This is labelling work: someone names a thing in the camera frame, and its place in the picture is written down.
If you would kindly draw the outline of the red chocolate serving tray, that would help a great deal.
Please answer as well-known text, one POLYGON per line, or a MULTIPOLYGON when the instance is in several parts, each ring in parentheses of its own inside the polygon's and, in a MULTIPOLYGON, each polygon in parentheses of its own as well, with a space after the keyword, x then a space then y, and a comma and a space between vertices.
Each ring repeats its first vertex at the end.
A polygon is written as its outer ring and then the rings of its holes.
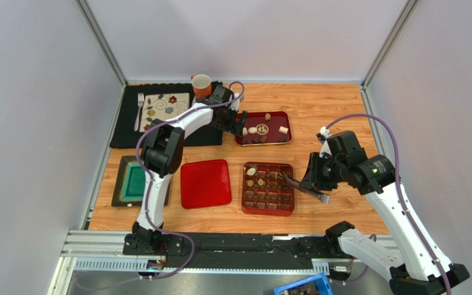
POLYGON ((293 135, 291 132, 291 126, 289 116, 284 111, 261 111, 261 112, 249 112, 246 117, 244 128, 256 127, 257 133, 247 134, 245 136, 235 136, 234 140, 239 146, 263 146, 263 145, 276 145, 276 144, 288 144, 292 142, 293 135), (271 119, 266 121, 265 115, 270 114, 271 119), (278 131, 280 127, 287 127, 289 129, 288 134, 282 134, 278 131), (253 138, 261 139, 262 136, 267 136, 267 142, 254 144, 253 138), (286 138, 285 143, 279 143, 279 138, 286 138))

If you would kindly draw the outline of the metal serving tongs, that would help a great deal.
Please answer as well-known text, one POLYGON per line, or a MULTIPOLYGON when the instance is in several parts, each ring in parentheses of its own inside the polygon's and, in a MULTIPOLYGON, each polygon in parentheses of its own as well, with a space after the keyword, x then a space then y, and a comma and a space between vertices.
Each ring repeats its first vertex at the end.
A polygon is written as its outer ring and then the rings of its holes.
POLYGON ((284 186, 289 186, 294 189, 299 190, 302 193, 311 195, 318 199, 321 203, 327 205, 329 203, 330 196, 325 194, 324 192, 317 191, 315 189, 306 189, 301 187, 301 183, 293 179, 290 175, 284 172, 278 172, 277 179, 281 182, 284 186))

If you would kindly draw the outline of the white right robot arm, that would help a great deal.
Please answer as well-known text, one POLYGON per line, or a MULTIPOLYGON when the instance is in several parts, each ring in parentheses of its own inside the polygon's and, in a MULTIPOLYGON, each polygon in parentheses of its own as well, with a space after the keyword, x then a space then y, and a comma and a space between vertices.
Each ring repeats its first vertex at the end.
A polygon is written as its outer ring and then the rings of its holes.
POLYGON ((368 157, 351 131, 331 135, 323 127, 317 138, 321 151, 310 154, 299 190, 327 204, 328 192, 348 184, 373 206, 398 247, 389 250, 342 221, 325 232, 332 254, 358 258, 388 281, 393 294, 447 294, 469 279, 468 269, 453 263, 414 215, 389 158, 368 157))

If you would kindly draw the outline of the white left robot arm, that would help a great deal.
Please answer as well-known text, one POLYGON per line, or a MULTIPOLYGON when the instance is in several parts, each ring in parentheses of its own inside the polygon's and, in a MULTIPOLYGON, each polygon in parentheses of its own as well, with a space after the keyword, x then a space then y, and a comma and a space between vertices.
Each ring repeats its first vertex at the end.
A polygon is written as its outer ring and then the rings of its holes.
POLYGON ((204 126, 241 136, 247 113, 238 109, 245 93, 217 85, 206 98, 197 99, 187 111, 152 123, 136 145, 136 159, 144 170, 141 211, 128 237, 148 248, 157 248, 164 232, 163 207, 170 182, 181 166, 185 140, 204 126))

